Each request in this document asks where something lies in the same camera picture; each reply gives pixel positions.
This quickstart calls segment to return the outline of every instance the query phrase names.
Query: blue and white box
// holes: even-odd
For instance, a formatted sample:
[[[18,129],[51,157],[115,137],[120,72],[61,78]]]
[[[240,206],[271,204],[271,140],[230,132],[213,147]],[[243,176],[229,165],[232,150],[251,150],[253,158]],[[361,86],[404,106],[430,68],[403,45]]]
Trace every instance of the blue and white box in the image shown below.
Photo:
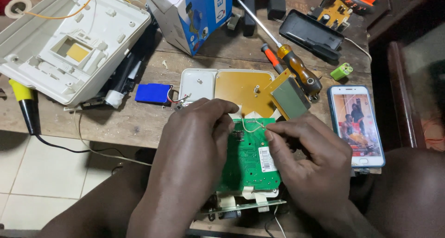
[[[232,13],[232,0],[147,0],[147,3],[167,42],[192,56]]]

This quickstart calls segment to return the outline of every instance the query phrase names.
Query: wooden table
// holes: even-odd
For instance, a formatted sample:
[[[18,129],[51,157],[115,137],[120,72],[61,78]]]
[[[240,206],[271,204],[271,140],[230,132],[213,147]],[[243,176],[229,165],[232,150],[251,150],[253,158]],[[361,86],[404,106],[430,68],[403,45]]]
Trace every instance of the wooden table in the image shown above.
[[[41,0],[31,0],[35,5]],[[315,7],[321,0],[286,0],[288,11],[297,9],[303,13]],[[329,105],[327,103],[326,89],[338,84],[329,75],[338,65],[348,62],[354,68],[354,72],[348,76],[348,84],[366,85],[372,91],[371,69],[368,57],[360,52],[353,44],[343,42],[340,52],[342,58],[338,65],[328,64],[312,55],[303,48],[287,41],[279,36],[280,23],[267,20],[265,0],[257,2],[258,18],[282,43],[290,44],[294,52],[301,57],[304,64],[313,70],[317,76],[322,75],[323,90],[320,100],[313,103],[310,112],[318,116],[327,125],[331,126]],[[234,7],[235,13],[242,14],[239,8]],[[2,18],[0,29],[8,26],[12,20]],[[364,49],[368,49],[366,29],[363,27],[363,18],[353,14],[349,20],[351,26],[344,32],[345,36],[352,39]],[[179,49],[167,43],[160,31],[157,33],[159,43],[156,51],[148,61],[140,83],[163,83],[179,86],[181,73],[186,68],[212,68],[212,69],[255,69],[269,70],[273,73],[273,67],[266,59],[260,47],[264,42],[274,46],[272,40],[260,29],[252,37],[244,37],[240,26],[236,31],[228,30],[222,26],[213,32],[200,48],[195,57],[181,52]],[[168,70],[162,65],[162,61],[168,64]],[[11,87],[7,84],[7,77],[0,77],[0,88],[3,88],[8,99],[0,101],[0,130],[27,132],[19,105],[15,101]],[[85,110],[82,113],[81,133],[87,140],[100,141],[115,144],[126,144],[141,147],[156,148],[159,143],[162,128],[170,114],[174,112],[172,107],[162,109],[161,106],[137,103],[133,92],[125,96],[124,103],[117,109]],[[74,127],[73,115],[64,112],[63,106],[47,100],[39,95],[39,112],[41,130],[43,135],[52,135],[68,138],[78,138]]]

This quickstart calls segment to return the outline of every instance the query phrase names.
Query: green circuit board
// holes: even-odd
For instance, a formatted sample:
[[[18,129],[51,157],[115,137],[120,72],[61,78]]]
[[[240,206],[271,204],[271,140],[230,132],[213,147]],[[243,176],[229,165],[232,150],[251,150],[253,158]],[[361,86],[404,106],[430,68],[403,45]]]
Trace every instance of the green circuit board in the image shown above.
[[[227,144],[227,161],[217,191],[242,191],[244,186],[254,186],[255,190],[278,188],[281,177],[269,153],[265,127],[274,123],[274,118],[235,119],[235,129]]]

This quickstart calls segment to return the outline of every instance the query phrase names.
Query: floor tile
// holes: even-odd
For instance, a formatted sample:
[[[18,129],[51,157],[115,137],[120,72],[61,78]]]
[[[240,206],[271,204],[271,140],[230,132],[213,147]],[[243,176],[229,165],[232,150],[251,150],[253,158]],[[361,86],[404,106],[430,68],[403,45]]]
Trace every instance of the floor tile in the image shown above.
[[[139,147],[134,146],[126,146],[126,145],[117,145],[117,144],[107,144],[107,143],[98,143],[95,142],[93,144],[94,149],[105,149],[105,148],[116,148],[121,151],[122,154],[127,157],[134,159],[134,154]],[[116,150],[106,150],[101,153],[107,155],[115,155],[120,156],[120,154]],[[104,180],[111,176],[111,171],[114,167],[118,166],[120,162],[125,162],[116,158],[104,157],[98,154],[91,154],[91,158],[88,164],[88,171],[86,173],[85,183],[82,190],[82,197],[85,196],[89,191],[97,187],[97,185],[101,184]]]
[[[77,200],[10,195],[0,222],[5,229],[42,229]]]
[[[29,135],[0,131],[0,193],[9,193],[29,142]]]
[[[3,209],[6,206],[6,201],[8,201],[8,194],[0,193],[0,219],[3,214]]]
[[[43,136],[49,143],[85,150],[78,139]],[[31,137],[12,193],[78,199],[86,176],[89,153],[72,153]]]

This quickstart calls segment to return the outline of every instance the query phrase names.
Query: green battery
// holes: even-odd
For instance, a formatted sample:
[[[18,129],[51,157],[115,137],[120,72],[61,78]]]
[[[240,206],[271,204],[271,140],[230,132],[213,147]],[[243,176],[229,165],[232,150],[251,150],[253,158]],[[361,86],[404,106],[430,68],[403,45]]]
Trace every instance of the green battery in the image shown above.
[[[345,77],[346,75],[350,74],[354,69],[351,67],[349,63],[344,63],[343,65],[339,66],[337,69],[331,72],[332,78],[334,80],[338,81]]]

